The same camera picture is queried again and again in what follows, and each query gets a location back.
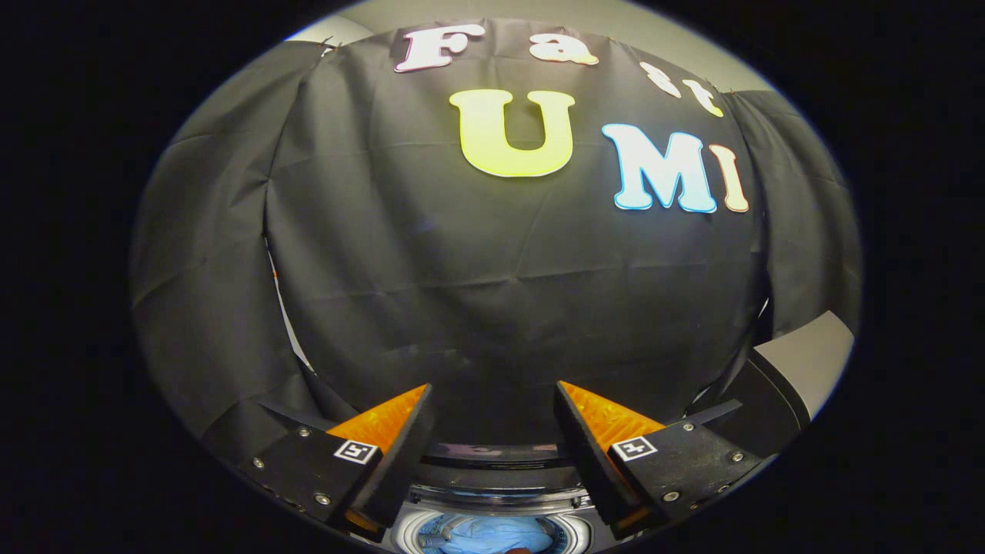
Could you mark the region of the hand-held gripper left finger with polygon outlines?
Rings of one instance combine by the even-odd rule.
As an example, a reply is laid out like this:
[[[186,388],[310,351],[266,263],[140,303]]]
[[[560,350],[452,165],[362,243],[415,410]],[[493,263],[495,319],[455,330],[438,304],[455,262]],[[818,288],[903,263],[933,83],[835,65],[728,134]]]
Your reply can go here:
[[[285,434],[237,470],[310,522],[380,542],[428,449],[433,393],[420,385],[330,428],[289,415]]]

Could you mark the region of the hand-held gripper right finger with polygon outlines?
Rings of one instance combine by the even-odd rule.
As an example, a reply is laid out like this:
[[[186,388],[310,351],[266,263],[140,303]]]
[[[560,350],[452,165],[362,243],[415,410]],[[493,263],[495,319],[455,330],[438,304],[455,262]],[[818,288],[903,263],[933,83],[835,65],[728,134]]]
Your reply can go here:
[[[566,451],[616,539],[678,525],[766,466],[764,457],[708,428],[740,405],[727,401],[662,424],[573,383],[558,381],[553,390]]]

